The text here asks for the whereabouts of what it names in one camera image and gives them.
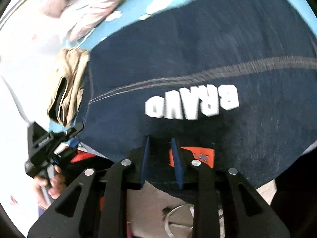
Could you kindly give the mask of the person left hand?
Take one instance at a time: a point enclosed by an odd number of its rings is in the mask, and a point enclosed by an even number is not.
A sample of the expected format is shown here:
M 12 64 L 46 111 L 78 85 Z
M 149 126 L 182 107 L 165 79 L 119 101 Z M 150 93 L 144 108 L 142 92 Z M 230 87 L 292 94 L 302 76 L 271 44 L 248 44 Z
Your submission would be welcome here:
M 49 198 L 56 200 L 67 187 L 62 170 L 57 165 L 54 166 L 54 177 L 50 180 L 50 184 L 51 187 L 48 189 L 47 194 Z M 45 195 L 42 191 L 42 189 L 46 189 L 46 187 L 48 187 L 48 180 L 40 176 L 34 178 L 34 190 L 37 195 L 38 206 L 44 210 L 49 208 L 49 204 L 46 202 Z

